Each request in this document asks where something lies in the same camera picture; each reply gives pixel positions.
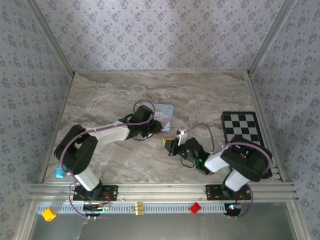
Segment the yellow clip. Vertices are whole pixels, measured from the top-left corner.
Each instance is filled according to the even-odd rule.
[[[43,213],[42,216],[44,217],[44,220],[46,220],[47,222],[51,222],[52,219],[54,219],[57,215],[55,214],[55,212],[50,209],[47,208]]]
[[[167,138],[164,138],[162,141],[163,141],[163,146],[165,146],[166,145],[166,141],[169,141],[169,140],[175,140],[175,138],[174,137],[167,137]]]
[[[134,205],[135,208],[135,215],[143,215],[144,212],[144,203],[143,202],[136,202]]]

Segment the robotic arm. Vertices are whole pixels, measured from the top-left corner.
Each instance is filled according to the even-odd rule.
[[[135,113],[99,128],[85,129],[77,124],[66,134],[55,149],[54,156],[60,160],[61,169],[70,172],[81,184],[75,188],[78,199],[100,202],[111,200],[104,196],[106,188],[111,186],[104,186],[89,167],[93,153],[97,146],[129,139],[141,141],[160,133],[163,127],[159,121],[154,120],[155,107],[152,106],[153,111],[141,105]],[[271,166],[271,152],[241,136],[234,136],[221,150],[209,153],[204,151],[194,137],[186,140],[187,134],[183,131],[178,131],[177,135],[178,138],[167,138],[163,142],[169,156],[178,155],[190,161],[203,175],[214,174],[225,167],[233,169],[221,185],[215,186],[215,189],[219,188],[215,196],[218,195],[221,200],[238,196],[249,181],[259,182]]]
[[[216,173],[225,167],[233,168],[220,186],[223,196],[227,199],[237,196],[239,190],[248,182],[259,182],[270,167],[271,152],[241,136],[234,136],[221,150],[208,153],[194,137],[180,144],[180,131],[178,135],[180,139],[164,141],[164,147],[168,150],[169,156],[179,155],[193,163],[204,175]]]
[[[150,108],[141,105],[134,114],[129,114],[115,123],[99,127],[105,130],[97,131],[94,128],[85,129],[79,124],[74,125],[55,149],[54,156],[60,160],[63,151],[73,138],[81,133],[90,132],[81,135],[71,143],[65,151],[62,164],[65,171],[71,172],[81,183],[85,197],[95,200],[101,193],[101,182],[94,175],[89,164],[96,147],[133,139],[138,135],[142,136],[142,139],[138,140],[144,140],[160,133],[163,127],[159,121],[151,118],[152,115],[153,111]]]

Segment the checkered board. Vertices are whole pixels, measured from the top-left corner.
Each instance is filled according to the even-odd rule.
[[[240,135],[255,144],[264,147],[258,119],[254,111],[224,111],[221,115],[225,143],[229,143],[235,135]],[[262,178],[272,177],[269,169]]]

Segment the marble surface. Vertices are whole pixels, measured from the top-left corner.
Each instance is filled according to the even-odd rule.
[[[113,123],[132,113],[140,99],[174,106],[171,132],[145,141],[118,141],[96,148],[91,169],[104,183],[218,183],[229,169],[204,176],[195,168],[181,165],[180,157],[169,157],[163,137],[174,137],[177,128],[197,123],[210,126],[218,150],[225,143],[221,123],[223,111],[252,111],[251,98],[242,74],[231,73],[87,73],[76,74],[67,99],[54,148],[69,129],[80,124],[85,128]],[[204,150],[212,150],[210,135],[198,127],[195,137]],[[45,182],[71,182],[66,176],[55,177],[58,160],[51,156]]]

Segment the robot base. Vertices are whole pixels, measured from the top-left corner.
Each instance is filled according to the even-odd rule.
[[[74,189],[73,201],[107,202],[109,199],[106,195],[110,196],[110,201],[116,201],[118,196],[118,186],[99,184],[90,192],[83,186],[77,186]]]
[[[218,201],[225,201],[225,200],[236,201],[238,199],[239,194],[242,194],[245,197],[245,200],[251,200],[249,187],[247,185],[242,186],[240,190],[235,192],[234,196],[231,198],[228,198],[224,195],[221,188],[221,184],[205,185],[205,193],[206,193],[206,199],[208,201],[217,201],[217,200]]]

